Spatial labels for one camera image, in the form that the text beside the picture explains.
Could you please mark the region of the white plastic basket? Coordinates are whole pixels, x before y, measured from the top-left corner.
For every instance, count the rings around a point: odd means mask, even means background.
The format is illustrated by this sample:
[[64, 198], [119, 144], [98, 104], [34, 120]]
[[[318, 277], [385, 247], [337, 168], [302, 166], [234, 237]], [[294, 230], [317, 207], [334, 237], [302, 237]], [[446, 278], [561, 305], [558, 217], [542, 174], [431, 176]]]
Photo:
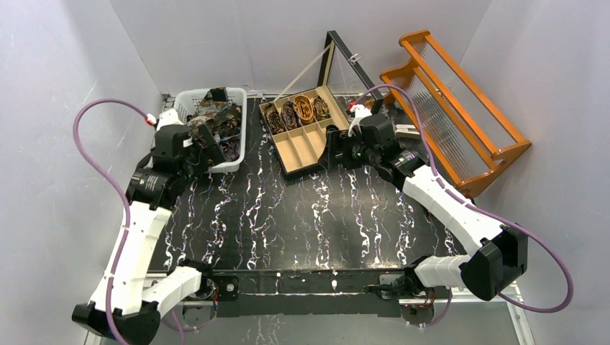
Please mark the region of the white plastic basket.
[[211, 150], [209, 168], [214, 173], [235, 173], [245, 157], [247, 93], [238, 87], [183, 91], [168, 106], [180, 122], [193, 130], [195, 141]]

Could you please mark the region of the rolled orange tie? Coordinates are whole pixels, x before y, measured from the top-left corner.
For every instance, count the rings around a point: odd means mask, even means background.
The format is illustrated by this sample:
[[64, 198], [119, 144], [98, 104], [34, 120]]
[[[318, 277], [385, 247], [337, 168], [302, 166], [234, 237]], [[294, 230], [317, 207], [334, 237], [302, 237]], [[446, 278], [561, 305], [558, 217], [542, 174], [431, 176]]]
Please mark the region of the rolled orange tie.
[[312, 124], [316, 121], [311, 101], [306, 96], [296, 96], [293, 100], [293, 107], [303, 125]]

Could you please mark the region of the white stapler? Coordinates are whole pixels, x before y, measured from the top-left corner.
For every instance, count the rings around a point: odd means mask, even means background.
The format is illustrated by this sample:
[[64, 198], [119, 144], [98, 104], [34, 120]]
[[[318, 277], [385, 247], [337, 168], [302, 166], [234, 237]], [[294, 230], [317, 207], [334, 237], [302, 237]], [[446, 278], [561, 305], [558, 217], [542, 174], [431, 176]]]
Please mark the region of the white stapler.
[[400, 138], [420, 139], [419, 130], [412, 124], [397, 124], [394, 129], [394, 134]]

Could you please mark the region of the wooden tie storage box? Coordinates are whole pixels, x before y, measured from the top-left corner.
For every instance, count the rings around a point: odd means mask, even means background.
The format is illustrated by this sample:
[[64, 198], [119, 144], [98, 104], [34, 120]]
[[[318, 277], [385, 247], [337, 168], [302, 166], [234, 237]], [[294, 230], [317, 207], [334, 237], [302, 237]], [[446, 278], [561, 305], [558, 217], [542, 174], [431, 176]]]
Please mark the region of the wooden tie storage box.
[[[282, 105], [287, 101], [293, 102], [294, 98], [298, 95], [306, 96], [310, 101], [317, 96], [321, 96], [328, 104], [331, 118], [315, 121], [307, 125], [303, 125], [299, 120], [299, 128], [290, 131], [285, 128], [285, 132], [272, 135], [264, 115], [264, 106], [269, 103], [274, 104], [281, 115]], [[283, 174], [288, 180], [301, 178], [322, 169], [318, 161], [325, 149], [325, 132], [327, 127], [332, 125], [341, 130], [346, 130], [349, 127], [345, 106], [337, 102], [337, 97], [332, 94], [327, 86], [320, 86], [294, 95], [278, 97], [267, 101], [259, 105], [259, 112], [265, 128], [271, 135], [272, 145], [276, 149]]]

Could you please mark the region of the glass box lid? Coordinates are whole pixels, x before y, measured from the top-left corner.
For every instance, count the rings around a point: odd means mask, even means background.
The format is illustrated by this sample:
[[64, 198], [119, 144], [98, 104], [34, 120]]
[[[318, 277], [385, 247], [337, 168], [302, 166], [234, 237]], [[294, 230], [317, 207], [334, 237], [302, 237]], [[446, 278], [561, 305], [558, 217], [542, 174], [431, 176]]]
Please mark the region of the glass box lid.
[[335, 30], [327, 31], [317, 85], [342, 96], [361, 96], [375, 83], [360, 65], [360, 59]]

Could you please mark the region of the rolled purple patterned tie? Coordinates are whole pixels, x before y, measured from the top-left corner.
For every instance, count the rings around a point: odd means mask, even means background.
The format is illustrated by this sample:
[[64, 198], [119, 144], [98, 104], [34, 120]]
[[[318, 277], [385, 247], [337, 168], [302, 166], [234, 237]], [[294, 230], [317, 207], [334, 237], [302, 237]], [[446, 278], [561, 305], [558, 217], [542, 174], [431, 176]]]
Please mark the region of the rolled purple patterned tie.
[[281, 107], [281, 118], [285, 128], [290, 131], [300, 127], [299, 116], [296, 114], [292, 101], [287, 101]]

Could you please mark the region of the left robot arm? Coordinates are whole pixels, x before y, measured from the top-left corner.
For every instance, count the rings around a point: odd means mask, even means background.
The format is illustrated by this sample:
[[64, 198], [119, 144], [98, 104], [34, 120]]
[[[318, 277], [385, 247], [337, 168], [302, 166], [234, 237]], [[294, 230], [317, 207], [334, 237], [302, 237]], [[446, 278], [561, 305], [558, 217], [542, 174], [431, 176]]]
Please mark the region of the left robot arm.
[[201, 120], [182, 122], [174, 109], [143, 114], [155, 130], [154, 145], [137, 164], [127, 188], [116, 181], [124, 218], [103, 276], [72, 319], [97, 336], [121, 344], [149, 344], [163, 317], [189, 297], [216, 299], [209, 264], [186, 259], [160, 282], [145, 287], [161, 231], [178, 198], [200, 173], [224, 161], [218, 141]]

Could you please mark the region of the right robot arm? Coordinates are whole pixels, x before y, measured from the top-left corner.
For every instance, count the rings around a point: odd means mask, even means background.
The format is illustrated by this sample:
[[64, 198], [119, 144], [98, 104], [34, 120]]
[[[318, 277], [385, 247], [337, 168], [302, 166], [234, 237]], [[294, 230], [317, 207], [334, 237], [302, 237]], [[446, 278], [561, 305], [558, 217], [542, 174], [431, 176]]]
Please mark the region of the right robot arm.
[[526, 272], [528, 238], [522, 231], [474, 210], [468, 199], [432, 172], [426, 157], [401, 147], [386, 117], [371, 114], [363, 105], [352, 110], [355, 118], [348, 129], [325, 129], [326, 147], [319, 163], [325, 168], [373, 167], [449, 229], [465, 250], [455, 257], [420, 257], [399, 278], [366, 291], [400, 298], [444, 286], [466, 288], [489, 301]]

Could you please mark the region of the rolled brown patterned tie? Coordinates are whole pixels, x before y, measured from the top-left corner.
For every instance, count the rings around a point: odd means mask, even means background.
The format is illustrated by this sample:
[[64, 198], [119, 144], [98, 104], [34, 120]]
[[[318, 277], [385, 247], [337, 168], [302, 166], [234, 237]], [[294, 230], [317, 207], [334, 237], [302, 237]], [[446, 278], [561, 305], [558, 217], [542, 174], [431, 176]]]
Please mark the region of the rolled brown patterned tie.
[[321, 96], [317, 96], [311, 100], [311, 107], [316, 121], [323, 121], [331, 118], [328, 104]]

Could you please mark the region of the orange wooden rack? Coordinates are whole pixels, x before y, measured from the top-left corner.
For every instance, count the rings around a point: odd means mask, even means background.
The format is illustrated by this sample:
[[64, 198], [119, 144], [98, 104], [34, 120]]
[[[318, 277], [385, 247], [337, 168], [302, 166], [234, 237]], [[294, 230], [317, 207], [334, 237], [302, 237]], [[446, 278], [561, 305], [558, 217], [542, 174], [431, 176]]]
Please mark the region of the orange wooden rack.
[[403, 35], [408, 62], [380, 74], [391, 89], [385, 104], [420, 116], [427, 143], [450, 182], [465, 196], [479, 196], [531, 142], [504, 116], [427, 30]]

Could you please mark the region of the pile of patterned ties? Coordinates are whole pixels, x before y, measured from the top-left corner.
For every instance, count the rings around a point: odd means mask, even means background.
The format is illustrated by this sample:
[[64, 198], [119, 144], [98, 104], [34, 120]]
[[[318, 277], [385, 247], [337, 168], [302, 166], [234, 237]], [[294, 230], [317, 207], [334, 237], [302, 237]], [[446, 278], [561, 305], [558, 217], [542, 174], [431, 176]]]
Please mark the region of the pile of patterned ties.
[[240, 157], [240, 135], [242, 132], [242, 107], [229, 99], [225, 87], [212, 88], [195, 104], [195, 109], [186, 116], [190, 126], [205, 124], [219, 144], [226, 161]]

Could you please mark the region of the rolled dark striped tie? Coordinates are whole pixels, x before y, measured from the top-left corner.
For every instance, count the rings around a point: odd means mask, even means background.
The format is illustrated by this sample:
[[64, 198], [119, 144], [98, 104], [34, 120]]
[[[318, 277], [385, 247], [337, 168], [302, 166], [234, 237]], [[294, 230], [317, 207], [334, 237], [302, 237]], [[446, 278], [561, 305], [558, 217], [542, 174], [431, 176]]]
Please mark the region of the rolled dark striped tie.
[[264, 115], [272, 135], [285, 132], [281, 115], [273, 103], [267, 103], [264, 106]]

